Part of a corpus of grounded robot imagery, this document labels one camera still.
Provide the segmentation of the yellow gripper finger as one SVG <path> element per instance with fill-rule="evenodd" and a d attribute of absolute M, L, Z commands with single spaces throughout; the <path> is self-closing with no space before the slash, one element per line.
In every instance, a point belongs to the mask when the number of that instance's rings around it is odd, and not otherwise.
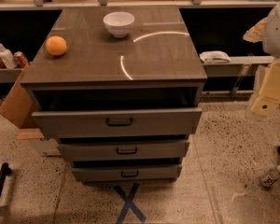
<path fill-rule="evenodd" d="M 255 74 L 254 93 L 249 110 L 256 116 L 268 117 L 280 105 L 280 60 L 260 65 Z"/>

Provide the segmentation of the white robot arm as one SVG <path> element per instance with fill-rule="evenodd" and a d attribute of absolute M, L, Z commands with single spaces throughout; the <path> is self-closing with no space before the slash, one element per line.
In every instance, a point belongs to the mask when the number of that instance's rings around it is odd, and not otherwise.
<path fill-rule="evenodd" d="M 276 61 L 265 68 L 255 101 L 249 107 L 250 111 L 259 117 L 269 116 L 280 105 L 280 1 L 267 17 L 263 50 Z"/>

